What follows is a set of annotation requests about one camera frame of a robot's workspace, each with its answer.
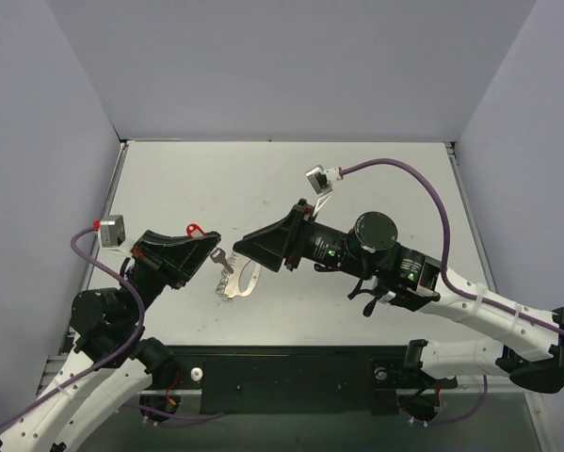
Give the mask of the red key tag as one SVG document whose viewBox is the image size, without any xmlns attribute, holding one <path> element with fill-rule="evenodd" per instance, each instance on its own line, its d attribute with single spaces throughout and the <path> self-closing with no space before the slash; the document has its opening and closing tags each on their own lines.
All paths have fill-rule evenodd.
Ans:
<svg viewBox="0 0 564 452">
<path fill-rule="evenodd" d="M 196 223 L 190 223 L 186 227 L 186 234 L 192 238 L 198 238 L 205 235 L 203 229 Z"/>
</svg>

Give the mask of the silver key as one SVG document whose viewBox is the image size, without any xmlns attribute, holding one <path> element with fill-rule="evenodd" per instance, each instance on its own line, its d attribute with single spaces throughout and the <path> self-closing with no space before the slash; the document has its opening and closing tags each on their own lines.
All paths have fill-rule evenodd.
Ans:
<svg viewBox="0 0 564 452">
<path fill-rule="evenodd" d="M 213 263 L 221 265 L 228 274 L 234 273 L 234 268 L 229 264 L 227 254 L 222 248 L 215 248 L 210 254 Z"/>
</svg>

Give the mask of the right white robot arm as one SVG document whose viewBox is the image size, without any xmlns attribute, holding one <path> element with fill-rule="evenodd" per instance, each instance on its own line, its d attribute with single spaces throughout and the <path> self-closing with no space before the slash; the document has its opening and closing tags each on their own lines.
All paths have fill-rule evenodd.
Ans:
<svg viewBox="0 0 564 452">
<path fill-rule="evenodd" d="M 307 259 L 318 272 L 357 278 L 348 297 L 370 300 L 369 317 L 386 303 L 436 315 L 481 334 L 479 340 L 409 341 L 400 371 L 412 385 L 457 376 L 505 377 L 525 390 L 556 394 L 564 387 L 564 308 L 529 308 L 473 284 L 440 261 L 401 245 L 395 223 L 370 211 L 344 233 L 318 223 L 306 201 L 283 219 L 236 241 L 233 249 L 274 272 Z"/>
</svg>

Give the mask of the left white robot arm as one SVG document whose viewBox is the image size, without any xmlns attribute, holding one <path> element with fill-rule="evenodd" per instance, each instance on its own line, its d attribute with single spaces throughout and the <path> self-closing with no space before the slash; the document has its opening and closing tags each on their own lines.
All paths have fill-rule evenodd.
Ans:
<svg viewBox="0 0 564 452">
<path fill-rule="evenodd" d="M 146 312 L 166 287 L 184 287 L 220 240 L 217 232 L 146 231 L 127 245 L 101 223 L 76 233 L 73 252 L 119 284 L 73 299 L 73 349 L 40 396 L 0 424 L 0 451 L 71 451 L 138 392 L 174 389 L 180 363 L 158 339 L 144 337 Z"/>
</svg>

